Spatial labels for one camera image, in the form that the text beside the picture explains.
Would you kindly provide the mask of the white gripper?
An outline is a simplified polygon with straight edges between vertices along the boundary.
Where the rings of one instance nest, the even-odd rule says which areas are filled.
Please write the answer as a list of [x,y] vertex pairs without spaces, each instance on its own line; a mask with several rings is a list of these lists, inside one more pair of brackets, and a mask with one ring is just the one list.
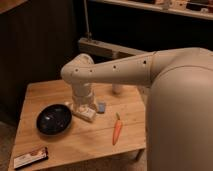
[[73,109],[77,111],[82,106],[97,110],[94,91],[91,83],[72,85]]

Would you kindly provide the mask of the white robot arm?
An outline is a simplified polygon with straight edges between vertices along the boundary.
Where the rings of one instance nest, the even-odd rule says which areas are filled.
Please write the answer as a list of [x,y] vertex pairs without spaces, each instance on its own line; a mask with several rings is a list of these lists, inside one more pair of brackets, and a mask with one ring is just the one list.
[[213,51],[161,50],[99,64],[80,54],[61,77],[79,97],[90,83],[148,87],[147,171],[213,171]]

